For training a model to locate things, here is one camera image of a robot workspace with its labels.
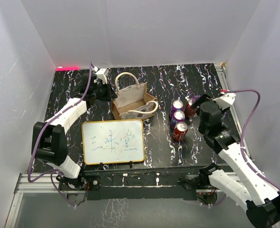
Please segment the red coke can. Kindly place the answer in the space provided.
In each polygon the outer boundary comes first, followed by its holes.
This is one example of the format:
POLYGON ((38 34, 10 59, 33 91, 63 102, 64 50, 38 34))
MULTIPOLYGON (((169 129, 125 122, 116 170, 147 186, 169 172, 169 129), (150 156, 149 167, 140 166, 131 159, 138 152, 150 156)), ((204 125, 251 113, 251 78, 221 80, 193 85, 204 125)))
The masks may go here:
POLYGON ((191 118, 197 111, 198 106, 192 107, 192 105, 196 102, 197 98, 191 98, 190 100, 187 101, 185 109, 184 109, 184 114, 186 118, 191 118))
POLYGON ((185 122, 178 122, 173 130, 173 139, 182 141, 188 132, 188 125, 185 122))

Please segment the printed canvas tote bag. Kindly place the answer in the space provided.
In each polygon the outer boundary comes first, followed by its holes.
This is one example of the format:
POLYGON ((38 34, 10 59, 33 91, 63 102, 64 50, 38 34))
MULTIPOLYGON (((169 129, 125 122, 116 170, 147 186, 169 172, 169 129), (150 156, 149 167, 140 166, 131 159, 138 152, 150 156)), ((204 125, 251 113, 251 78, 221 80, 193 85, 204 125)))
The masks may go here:
POLYGON ((115 78, 117 98, 112 101, 111 112, 115 120, 141 119, 154 116, 159 104, 156 97, 147 92, 147 83, 139 83, 135 75, 123 72, 115 78), (135 84, 119 88, 119 78, 128 75, 135 84))

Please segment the purple fanta can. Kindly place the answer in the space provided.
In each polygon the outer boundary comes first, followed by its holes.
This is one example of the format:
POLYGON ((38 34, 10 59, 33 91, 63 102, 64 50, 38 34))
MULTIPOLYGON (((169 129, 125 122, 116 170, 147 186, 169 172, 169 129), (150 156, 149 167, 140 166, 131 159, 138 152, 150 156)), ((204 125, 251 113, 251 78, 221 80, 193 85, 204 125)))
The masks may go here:
POLYGON ((184 111, 184 104, 181 100, 173 100, 173 102, 171 104, 169 117, 172 118, 173 114, 176 111, 184 111))
POLYGON ((171 118, 170 127, 174 129, 178 122, 183 122, 184 120, 185 120, 184 112, 181 110, 175 111, 171 118))
POLYGON ((201 96, 200 95, 196 95, 193 97, 193 102, 195 102, 196 100, 198 100, 201 96))

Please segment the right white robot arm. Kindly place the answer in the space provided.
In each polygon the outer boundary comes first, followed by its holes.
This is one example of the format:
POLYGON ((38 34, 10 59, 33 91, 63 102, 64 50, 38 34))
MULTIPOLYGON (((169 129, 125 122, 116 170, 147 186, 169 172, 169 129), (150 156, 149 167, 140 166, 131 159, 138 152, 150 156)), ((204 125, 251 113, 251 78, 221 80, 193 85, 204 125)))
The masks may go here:
POLYGON ((233 169, 240 181, 229 177, 218 165, 200 170, 200 184, 216 187, 235 201, 256 228, 270 228, 280 222, 280 190, 264 180, 260 171, 253 171, 253 162, 243 155, 238 138, 222 125, 224 110, 213 100, 204 100, 197 113, 199 132, 207 145, 233 169))

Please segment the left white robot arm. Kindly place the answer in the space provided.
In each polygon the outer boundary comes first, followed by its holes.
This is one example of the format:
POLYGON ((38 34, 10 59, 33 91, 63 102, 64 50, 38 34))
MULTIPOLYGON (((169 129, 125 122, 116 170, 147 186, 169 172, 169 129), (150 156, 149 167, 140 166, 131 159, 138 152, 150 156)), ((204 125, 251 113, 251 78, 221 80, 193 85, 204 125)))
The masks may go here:
POLYGON ((143 120, 153 117, 159 106, 157 98, 148 94, 145 83, 112 88, 104 74, 89 72, 55 116, 34 125, 31 159, 49 165, 49 173, 67 178, 77 190, 85 186, 86 178, 68 155, 66 134, 97 100, 111 102, 114 119, 81 125, 86 165, 143 162, 143 120))

